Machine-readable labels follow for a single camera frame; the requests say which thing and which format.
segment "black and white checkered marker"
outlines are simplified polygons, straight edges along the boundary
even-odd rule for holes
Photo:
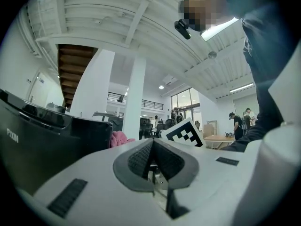
[[[168,130],[162,131],[162,138],[178,143],[201,147],[206,145],[202,133],[193,124],[191,118],[174,125]]]

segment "black velcro strip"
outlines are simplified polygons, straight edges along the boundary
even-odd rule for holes
[[[225,158],[225,157],[219,157],[218,159],[216,159],[216,161],[226,163],[229,165],[233,165],[233,166],[237,166],[237,164],[239,163],[239,161],[237,161],[237,160],[233,160],[233,159],[229,159],[229,158]]]
[[[87,181],[74,179],[67,187],[48,205],[48,209],[64,218],[80,193],[84,190]]]

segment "whiteboard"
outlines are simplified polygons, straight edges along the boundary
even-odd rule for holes
[[[259,105],[257,102],[257,96],[256,94],[242,97],[236,100],[233,100],[236,114],[240,117],[243,116],[243,112],[246,110],[246,108],[250,108],[251,111],[254,111],[256,115],[259,113]]]

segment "wooden staircase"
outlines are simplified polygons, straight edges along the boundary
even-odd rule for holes
[[[92,47],[59,44],[57,64],[65,107],[71,107],[81,76],[96,51]]]

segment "black cap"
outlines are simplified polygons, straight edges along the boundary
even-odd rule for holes
[[[229,114],[229,120],[231,120],[231,116],[233,116],[233,115],[235,115],[234,112],[231,112],[231,113]]]

